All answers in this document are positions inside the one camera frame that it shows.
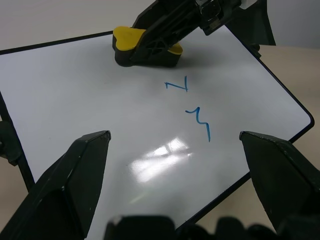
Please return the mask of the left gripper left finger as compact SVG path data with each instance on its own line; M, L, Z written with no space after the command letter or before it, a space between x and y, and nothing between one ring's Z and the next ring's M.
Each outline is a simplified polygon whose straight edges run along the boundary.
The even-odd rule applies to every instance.
M84 240L100 198L110 131L83 135L38 179L0 240Z

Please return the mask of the yellow and black eraser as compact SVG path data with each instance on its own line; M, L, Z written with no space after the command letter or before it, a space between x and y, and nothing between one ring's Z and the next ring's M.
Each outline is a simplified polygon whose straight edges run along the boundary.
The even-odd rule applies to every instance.
M144 29L118 26L112 33L112 48L115 62L122 67L152 66L175 67L183 53L179 43L168 47L165 42L155 40L143 46Z

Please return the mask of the small black-framed whiteboard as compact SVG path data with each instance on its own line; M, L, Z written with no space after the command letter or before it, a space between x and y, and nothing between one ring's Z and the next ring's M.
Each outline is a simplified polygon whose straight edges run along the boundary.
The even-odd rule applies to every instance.
M118 215L181 226L244 177L240 132L291 140L310 113L231 33L197 29L176 67L123 67L112 35L0 55L0 93L35 180L71 143L108 130L89 232Z

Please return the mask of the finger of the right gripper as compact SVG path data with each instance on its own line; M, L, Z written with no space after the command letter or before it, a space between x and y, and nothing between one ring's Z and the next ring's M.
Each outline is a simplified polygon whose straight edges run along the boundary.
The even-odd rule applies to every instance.
M143 10L132 25L133 29L147 31L180 30L187 23L192 0L155 0Z
M169 49L199 27L195 3L153 3L138 15L132 27L144 30L129 60L133 65L165 65Z

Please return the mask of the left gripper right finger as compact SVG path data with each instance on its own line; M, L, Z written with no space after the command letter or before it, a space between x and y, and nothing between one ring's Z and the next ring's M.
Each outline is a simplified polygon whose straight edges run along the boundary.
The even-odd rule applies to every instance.
M320 170L292 143L242 131L256 194L278 235L320 235Z

